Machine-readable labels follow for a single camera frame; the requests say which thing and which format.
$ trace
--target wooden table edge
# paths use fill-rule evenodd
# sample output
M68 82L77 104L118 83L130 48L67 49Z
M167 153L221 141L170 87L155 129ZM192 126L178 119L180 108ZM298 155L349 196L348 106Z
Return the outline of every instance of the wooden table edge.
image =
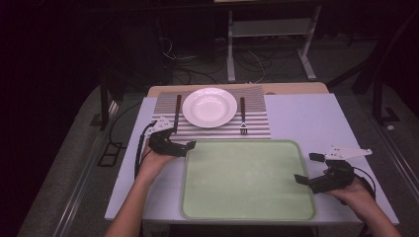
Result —
M240 89L261 85L265 95L283 94L328 94L329 90L322 82L297 82L297 83L261 83L261 84L217 84L217 85L178 85L178 86L153 86L148 91L147 97L158 97L162 92L196 91L203 88L215 87L219 89Z

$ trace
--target green tray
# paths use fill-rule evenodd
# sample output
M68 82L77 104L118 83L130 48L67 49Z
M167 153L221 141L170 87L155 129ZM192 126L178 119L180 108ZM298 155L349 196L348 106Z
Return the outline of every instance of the green tray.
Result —
M290 140L198 140L186 157L182 213L190 219L309 220L311 190L298 145Z

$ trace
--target plate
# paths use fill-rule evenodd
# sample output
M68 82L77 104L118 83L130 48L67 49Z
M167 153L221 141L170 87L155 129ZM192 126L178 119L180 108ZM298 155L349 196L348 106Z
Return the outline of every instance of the plate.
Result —
M227 91L204 88L189 95L182 110L191 124L210 128L230 121L237 112L237 102Z

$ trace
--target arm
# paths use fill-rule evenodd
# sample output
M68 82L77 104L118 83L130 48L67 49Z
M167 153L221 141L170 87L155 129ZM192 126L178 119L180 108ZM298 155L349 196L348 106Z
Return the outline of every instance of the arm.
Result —
M148 147L147 141L142 153L138 175L105 236L138 236L148 189L161 169L175 158L149 151L150 147Z
M377 237L401 236L385 213L378 206L359 179L345 189L329 191L326 194L344 201L364 221Z

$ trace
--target striped placemat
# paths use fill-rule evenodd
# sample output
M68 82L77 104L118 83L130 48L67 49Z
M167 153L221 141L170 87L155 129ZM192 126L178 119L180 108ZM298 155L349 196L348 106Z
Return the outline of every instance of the striped placemat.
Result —
M188 122L183 116L182 106L179 114L178 131L172 134L170 139L177 142L187 142L197 139L269 139L268 115L265 107L264 92L261 86L256 85L245 89L226 90L235 98L237 102L237 113L228 123L213 127L197 127ZM164 116L171 121L175 119L176 97L182 95L182 104L193 91L189 92L163 92L157 98L153 119ZM240 134L241 113L240 97L246 100L246 125L247 134Z

